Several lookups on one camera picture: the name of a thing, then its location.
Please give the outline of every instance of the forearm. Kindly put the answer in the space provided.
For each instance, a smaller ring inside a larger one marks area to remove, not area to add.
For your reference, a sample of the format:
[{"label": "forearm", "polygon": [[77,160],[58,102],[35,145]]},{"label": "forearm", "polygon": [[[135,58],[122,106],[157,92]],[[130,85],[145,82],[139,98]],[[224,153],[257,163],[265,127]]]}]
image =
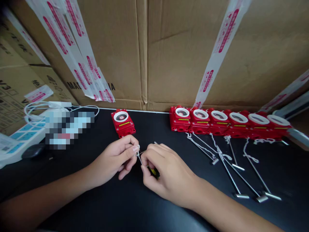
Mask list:
[{"label": "forearm", "polygon": [[282,231],[201,179],[192,210],[221,232]]},{"label": "forearm", "polygon": [[0,221],[9,231],[32,231],[58,209],[89,190],[86,171],[56,180],[0,205]]}]

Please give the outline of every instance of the red junction box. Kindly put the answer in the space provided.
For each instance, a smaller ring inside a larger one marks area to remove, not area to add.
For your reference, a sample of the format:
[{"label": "red junction box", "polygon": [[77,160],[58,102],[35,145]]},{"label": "red junction box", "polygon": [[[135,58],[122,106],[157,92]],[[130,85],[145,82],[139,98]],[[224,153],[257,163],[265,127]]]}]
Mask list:
[{"label": "red junction box", "polygon": [[248,111],[242,111],[241,114],[249,119],[250,131],[248,136],[250,139],[270,138],[269,130],[271,129],[271,124],[266,117],[257,113],[249,113]]},{"label": "red junction box", "polygon": [[170,123],[171,130],[178,132],[188,132],[190,126],[190,109],[183,108],[181,105],[171,107]]},{"label": "red junction box", "polygon": [[250,122],[246,116],[240,113],[225,110],[224,113],[229,117],[230,126],[226,134],[232,138],[247,138],[250,131]]},{"label": "red junction box", "polygon": [[134,123],[126,110],[117,109],[116,112],[111,113],[111,116],[119,138],[136,132]]},{"label": "red junction box", "polygon": [[189,133],[210,134],[210,118],[206,110],[193,107],[190,110],[191,125]]},{"label": "red junction box", "polygon": [[289,121],[276,115],[267,115],[266,112],[260,111],[257,114],[266,117],[270,122],[270,129],[267,132],[267,138],[280,141],[283,136],[287,136],[289,128],[292,128]]},{"label": "red junction box", "polygon": [[229,126],[228,116],[221,111],[214,110],[213,108],[210,108],[208,113],[211,122],[210,132],[213,135],[228,135],[226,134]]}]

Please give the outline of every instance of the computer mouse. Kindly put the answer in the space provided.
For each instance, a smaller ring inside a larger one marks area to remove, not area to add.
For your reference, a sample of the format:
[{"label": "computer mouse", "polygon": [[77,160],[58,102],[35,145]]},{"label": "computer mouse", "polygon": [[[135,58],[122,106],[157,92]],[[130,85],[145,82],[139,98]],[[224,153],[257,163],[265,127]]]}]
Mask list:
[{"label": "computer mouse", "polygon": [[45,143],[39,143],[28,147],[22,154],[22,159],[30,159],[38,156],[45,150]]}]

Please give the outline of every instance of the black table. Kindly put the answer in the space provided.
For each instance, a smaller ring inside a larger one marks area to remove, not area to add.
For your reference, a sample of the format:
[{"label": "black table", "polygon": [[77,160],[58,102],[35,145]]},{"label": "black table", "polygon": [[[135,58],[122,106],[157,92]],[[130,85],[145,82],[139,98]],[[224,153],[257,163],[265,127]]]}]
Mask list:
[{"label": "black table", "polygon": [[[79,111],[96,111],[80,109]],[[22,160],[0,170],[1,201],[47,184],[74,173],[90,164],[117,134],[110,113],[114,110],[101,109],[98,119],[82,138],[75,141],[70,150],[46,151],[45,159]],[[169,115],[164,113],[129,111],[137,131],[141,151],[156,141],[175,150],[192,171],[233,197],[235,189],[221,162],[215,166],[185,133],[170,130]],[[213,145],[209,135],[199,136]],[[231,155],[223,137],[215,137],[223,153]],[[238,164],[246,169],[244,177],[256,189],[263,186],[253,172],[248,160],[242,156],[245,139],[232,139]],[[294,145],[251,141],[247,153],[260,160],[256,168],[272,193],[283,201],[269,199],[257,203],[253,199],[236,199],[260,216],[285,231],[307,231],[309,203],[308,153]],[[251,198],[255,195],[230,169],[240,191]],[[64,206],[40,226],[54,231],[217,231],[196,213],[166,201],[143,185],[143,174],[139,160],[122,181],[114,176],[103,186],[92,189]]]}]

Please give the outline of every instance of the white power strip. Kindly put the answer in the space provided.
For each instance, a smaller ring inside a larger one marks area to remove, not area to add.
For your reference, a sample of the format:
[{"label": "white power strip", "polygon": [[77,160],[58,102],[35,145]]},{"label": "white power strip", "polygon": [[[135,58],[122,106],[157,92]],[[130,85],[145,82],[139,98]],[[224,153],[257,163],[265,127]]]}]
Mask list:
[{"label": "white power strip", "polygon": [[45,138],[45,119],[36,122],[32,121],[31,124],[43,128],[26,124],[21,129],[12,134],[10,137],[16,139],[19,143],[8,153],[0,156],[0,169],[7,164],[20,161],[24,151],[26,151],[30,146],[38,144]]}]

